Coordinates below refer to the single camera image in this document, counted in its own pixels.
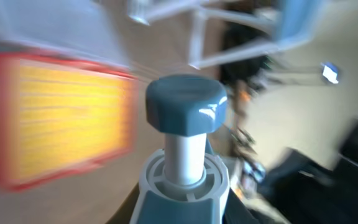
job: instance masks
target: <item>orange object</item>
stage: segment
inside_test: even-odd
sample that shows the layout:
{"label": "orange object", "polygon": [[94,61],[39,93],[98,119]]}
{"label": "orange object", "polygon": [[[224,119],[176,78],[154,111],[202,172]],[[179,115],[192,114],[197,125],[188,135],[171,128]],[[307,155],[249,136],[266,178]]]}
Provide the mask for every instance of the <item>orange object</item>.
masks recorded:
{"label": "orange object", "polygon": [[133,147],[136,79],[83,60],[0,54],[0,185],[87,172]]}

